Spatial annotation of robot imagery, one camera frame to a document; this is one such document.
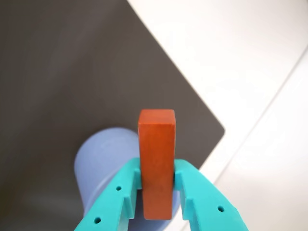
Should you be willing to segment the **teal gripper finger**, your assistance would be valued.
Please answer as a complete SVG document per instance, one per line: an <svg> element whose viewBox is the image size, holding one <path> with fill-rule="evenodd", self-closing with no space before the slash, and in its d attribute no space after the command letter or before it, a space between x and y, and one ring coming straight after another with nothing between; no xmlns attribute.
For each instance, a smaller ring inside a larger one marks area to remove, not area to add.
<svg viewBox="0 0 308 231"><path fill-rule="evenodd" d="M192 164L175 160L174 189L180 192L182 218L192 231L246 231L238 210Z"/></svg>
<svg viewBox="0 0 308 231"><path fill-rule="evenodd" d="M75 230L127 231L129 220L135 217L140 189L140 159L132 158L113 177Z"/></svg>

